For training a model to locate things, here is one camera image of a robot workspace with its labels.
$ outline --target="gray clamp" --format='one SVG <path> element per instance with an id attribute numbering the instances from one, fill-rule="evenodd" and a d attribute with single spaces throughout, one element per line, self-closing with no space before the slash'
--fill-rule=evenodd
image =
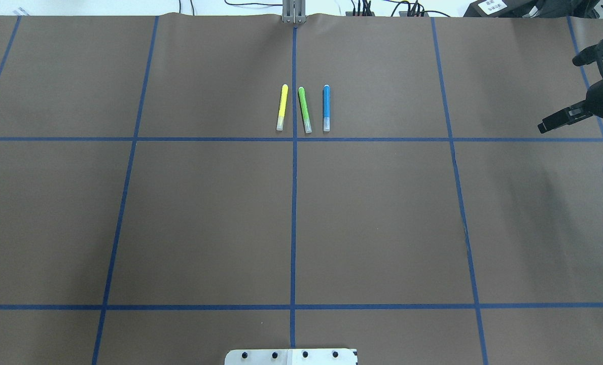
<path id="1" fill-rule="evenodd" d="M 281 19 L 287 24 L 306 23 L 306 0 L 283 0 Z"/>

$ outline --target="blue marker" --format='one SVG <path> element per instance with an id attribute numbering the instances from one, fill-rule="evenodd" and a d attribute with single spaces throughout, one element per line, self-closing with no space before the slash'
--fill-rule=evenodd
<path id="1" fill-rule="evenodd" d="M 331 86 L 324 85 L 324 132 L 331 131 Z"/>

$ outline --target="white mounting plate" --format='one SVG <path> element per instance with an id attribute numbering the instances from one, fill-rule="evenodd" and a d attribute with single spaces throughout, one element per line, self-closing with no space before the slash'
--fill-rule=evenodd
<path id="1" fill-rule="evenodd" d="M 253 364 L 358 365 L 358 351 L 356 349 L 243 349 L 231 350 L 225 356 L 225 365 Z"/>

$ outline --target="green marker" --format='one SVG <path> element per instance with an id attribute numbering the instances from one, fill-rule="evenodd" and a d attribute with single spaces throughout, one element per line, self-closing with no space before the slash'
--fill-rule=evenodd
<path id="1" fill-rule="evenodd" d="M 301 104 L 301 118 L 303 118 L 303 127 L 306 130 L 306 134 L 312 132 L 310 126 L 310 116 L 308 115 L 308 102 L 306 102 L 306 90 L 303 86 L 299 88 L 299 104 Z"/>

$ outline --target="white label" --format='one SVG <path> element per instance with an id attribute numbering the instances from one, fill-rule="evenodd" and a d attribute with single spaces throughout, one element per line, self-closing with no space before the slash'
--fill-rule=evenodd
<path id="1" fill-rule="evenodd" d="M 494 12 L 507 8 L 506 4 L 502 0 L 486 0 L 485 2 L 481 2 L 477 5 L 479 5 L 479 8 L 484 10 L 487 15 L 491 15 Z"/>

